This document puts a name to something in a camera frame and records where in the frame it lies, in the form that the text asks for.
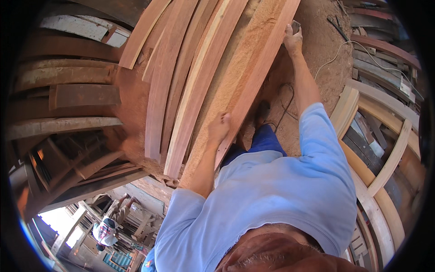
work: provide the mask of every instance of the hand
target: hand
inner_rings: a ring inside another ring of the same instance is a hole
[[[207,145],[217,148],[227,136],[230,124],[231,115],[229,113],[218,113],[216,118],[208,125]]]
[[[302,54],[302,27],[293,35],[291,24],[287,24],[285,28],[284,45],[290,57],[297,54]]]

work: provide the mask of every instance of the foot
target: foot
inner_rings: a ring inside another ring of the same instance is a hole
[[[257,130],[266,121],[271,112],[271,105],[266,100],[262,100],[255,112],[255,130]]]

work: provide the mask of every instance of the blue pants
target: blue pants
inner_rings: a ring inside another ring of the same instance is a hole
[[[282,149],[275,133],[268,124],[262,125],[255,131],[254,136],[252,137],[251,148],[248,151],[242,149],[236,144],[232,144],[228,150],[228,153],[225,155],[224,160],[222,161],[221,167],[228,165],[235,158],[244,153],[253,153],[264,150],[275,150],[281,152],[284,157],[287,157],[287,153],[285,153],[285,151]]]

